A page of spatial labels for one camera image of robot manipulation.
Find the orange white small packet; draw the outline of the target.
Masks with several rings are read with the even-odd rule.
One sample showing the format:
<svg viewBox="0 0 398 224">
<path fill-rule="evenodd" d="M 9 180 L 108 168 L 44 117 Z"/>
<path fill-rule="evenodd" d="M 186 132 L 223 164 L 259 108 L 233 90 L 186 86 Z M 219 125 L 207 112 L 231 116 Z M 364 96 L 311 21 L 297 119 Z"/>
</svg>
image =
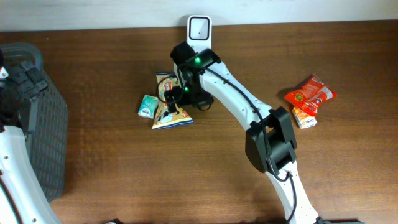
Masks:
<svg viewBox="0 0 398 224">
<path fill-rule="evenodd" d="M 315 117 L 306 114 L 299 108 L 293 107 L 292 113 L 300 129 L 311 128 L 317 124 Z"/>
</svg>

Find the yellow wet wipes pack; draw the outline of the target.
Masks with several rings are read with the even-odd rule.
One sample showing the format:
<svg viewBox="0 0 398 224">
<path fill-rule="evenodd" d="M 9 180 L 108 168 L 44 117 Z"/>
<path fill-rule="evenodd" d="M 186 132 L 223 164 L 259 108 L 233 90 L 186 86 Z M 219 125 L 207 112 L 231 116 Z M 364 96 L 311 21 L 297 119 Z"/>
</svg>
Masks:
<svg viewBox="0 0 398 224">
<path fill-rule="evenodd" d="M 170 129 L 177 126 L 193 124 L 193 119 L 183 108 L 179 107 L 177 104 L 176 106 L 179 114 L 168 113 L 164 92 L 165 90 L 170 90 L 173 87 L 181 87 L 176 74 L 174 74 L 174 72 L 157 72 L 156 79 L 158 82 L 156 87 L 156 96 L 158 97 L 159 105 L 154 117 L 152 129 Z"/>
</svg>

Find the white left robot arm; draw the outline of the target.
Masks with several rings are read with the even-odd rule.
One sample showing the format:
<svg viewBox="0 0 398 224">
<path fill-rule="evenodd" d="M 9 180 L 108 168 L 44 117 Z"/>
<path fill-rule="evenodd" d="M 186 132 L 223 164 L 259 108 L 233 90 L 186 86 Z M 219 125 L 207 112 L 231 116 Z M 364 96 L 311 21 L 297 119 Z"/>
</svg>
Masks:
<svg viewBox="0 0 398 224">
<path fill-rule="evenodd" d="M 60 223 L 69 110 L 28 43 L 1 46 L 1 223 Z"/>
</svg>

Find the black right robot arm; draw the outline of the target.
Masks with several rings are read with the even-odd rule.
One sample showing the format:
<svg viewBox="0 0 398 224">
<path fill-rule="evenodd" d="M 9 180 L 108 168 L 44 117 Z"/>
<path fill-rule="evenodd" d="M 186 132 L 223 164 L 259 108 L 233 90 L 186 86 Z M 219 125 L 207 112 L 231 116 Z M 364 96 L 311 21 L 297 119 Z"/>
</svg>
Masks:
<svg viewBox="0 0 398 224">
<path fill-rule="evenodd" d="M 170 58 L 181 87 L 167 94 L 167 101 L 200 110 L 220 101 L 246 133 L 245 152 L 251 164 L 273 184 L 287 223 L 323 223 L 313 208 L 299 177 L 295 138 L 288 111 L 258 100 L 209 48 L 195 51 L 187 42 L 176 45 Z"/>
</svg>

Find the teal tissue pack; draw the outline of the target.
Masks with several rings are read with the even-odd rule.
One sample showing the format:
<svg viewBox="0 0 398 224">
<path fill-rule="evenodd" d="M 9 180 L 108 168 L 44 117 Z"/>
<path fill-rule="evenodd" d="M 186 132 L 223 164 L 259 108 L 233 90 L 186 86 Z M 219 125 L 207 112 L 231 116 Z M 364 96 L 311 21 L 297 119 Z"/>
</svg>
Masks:
<svg viewBox="0 0 398 224">
<path fill-rule="evenodd" d="M 158 97 L 144 95 L 137 114 L 143 118 L 153 119 L 158 105 L 159 105 Z"/>
</svg>

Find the red snack packet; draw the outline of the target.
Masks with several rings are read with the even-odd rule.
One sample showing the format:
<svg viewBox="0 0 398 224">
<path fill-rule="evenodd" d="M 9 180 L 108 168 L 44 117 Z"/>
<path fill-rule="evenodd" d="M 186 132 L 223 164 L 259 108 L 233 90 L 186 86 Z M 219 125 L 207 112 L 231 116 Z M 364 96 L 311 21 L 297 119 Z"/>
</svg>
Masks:
<svg viewBox="0 0 398 224">
<path fill-rule="evenodd" d="M 304 113 L 316 116 L 322 103 L 337 96 L 316 75 L 312 75 L 300 89 L 288 92 L 284 99 Z"/>
</svg>

